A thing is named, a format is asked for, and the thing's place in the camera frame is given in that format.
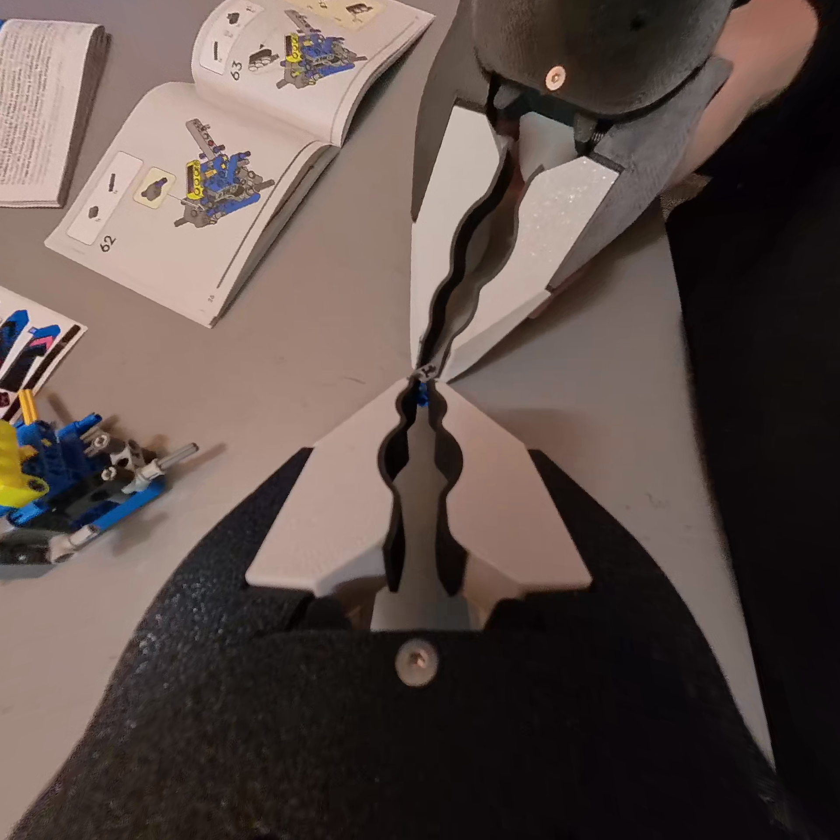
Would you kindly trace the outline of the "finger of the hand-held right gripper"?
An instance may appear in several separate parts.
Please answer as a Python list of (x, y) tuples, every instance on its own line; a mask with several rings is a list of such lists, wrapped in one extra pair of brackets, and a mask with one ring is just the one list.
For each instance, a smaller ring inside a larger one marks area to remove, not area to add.
[(410, 335), (415, 370), (436, 364), (445, 382), (475, 363), (522, 320), (522, 293), (508, 268), (472, 294), (462, 321), (446, 319), (447, 289), (460, 285), (473, 231), (506, 191), (509, 139), (497, 135), (482, 112), (454, 106), (413, 221)]
[(538, 168), (513, 217), (510, 254), (436, 354), (438, 380), (466, 372), (637, 220), (665, 189), (731, 70), (712, 56), (664, 104), (612, 127), (589, 156)]

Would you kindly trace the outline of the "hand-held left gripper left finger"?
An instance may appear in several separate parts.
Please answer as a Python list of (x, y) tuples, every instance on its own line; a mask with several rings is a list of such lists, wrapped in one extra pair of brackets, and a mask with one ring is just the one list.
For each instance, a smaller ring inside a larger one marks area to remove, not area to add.
[(385, 587), (384, 546), (394, 494), (380, 464), (404, 419), (397, 380), (312, 448), (245, 579), (262, 589), (315, 597), (376, 597)]

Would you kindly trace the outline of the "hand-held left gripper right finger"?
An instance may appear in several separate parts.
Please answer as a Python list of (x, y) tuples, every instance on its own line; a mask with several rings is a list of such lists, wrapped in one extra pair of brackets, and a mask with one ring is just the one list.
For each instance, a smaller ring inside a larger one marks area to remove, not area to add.
[(447, 384), (427, 386), (437, 575), (467, 601), (587, 589), (592, 575), (525, 444)]

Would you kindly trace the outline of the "open lego instruction booklet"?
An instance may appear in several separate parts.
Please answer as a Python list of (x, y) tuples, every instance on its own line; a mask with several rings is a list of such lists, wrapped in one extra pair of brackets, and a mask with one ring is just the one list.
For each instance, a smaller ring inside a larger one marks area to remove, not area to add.
[(138, 102), (45, 246), (213, 327), (433, 20), (400, 2), (222, 3), (193, 80)]

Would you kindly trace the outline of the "blue and yellow lego model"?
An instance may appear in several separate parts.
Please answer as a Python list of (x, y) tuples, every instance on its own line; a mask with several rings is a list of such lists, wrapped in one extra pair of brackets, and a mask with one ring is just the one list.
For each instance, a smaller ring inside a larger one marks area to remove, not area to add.
[(159, 456), (113, 436), (96, 413), (58, 427), (40, 417), (30, 389), (16, 403), (21, 417), (1, 422), (2, 579), (67, 561), (164, 493), (169, 471), (199, 450)]

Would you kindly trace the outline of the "lego sticker sheet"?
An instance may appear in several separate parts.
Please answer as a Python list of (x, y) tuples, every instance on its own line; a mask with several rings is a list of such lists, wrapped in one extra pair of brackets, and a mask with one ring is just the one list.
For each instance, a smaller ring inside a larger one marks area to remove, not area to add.
[(87, 327), (35, 301), (1, 288), (1, 417), (20, 412), (18, 392), (33, 393), (81, 340)]

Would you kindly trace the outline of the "person's right hand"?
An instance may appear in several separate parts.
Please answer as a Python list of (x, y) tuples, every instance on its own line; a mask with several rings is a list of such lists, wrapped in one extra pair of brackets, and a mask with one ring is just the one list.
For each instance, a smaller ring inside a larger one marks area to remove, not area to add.
[(817, 15), (806, 1), (750, 1), (731, 11), (715, 55), (731, 74), (700, 117), (666, 189), (696, 172), (753, 113), (790, 86), (817, 33)]

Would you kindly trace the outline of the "person's dark clothing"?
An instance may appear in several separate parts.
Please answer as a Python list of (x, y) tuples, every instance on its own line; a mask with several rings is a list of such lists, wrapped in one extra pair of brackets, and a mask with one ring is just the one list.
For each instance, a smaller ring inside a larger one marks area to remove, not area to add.
[(666, 230), (775, 766), (799, 829), (838, 838), (838, 2), (809, 3), (802, 68)]

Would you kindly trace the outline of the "folded printed paper leaflet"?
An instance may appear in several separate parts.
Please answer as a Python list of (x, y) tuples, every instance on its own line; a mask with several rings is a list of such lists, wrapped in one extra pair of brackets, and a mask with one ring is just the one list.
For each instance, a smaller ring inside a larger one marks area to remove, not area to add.
[(1, 207), (65, 205), (109, 44), (101, 25), (2, 21)]

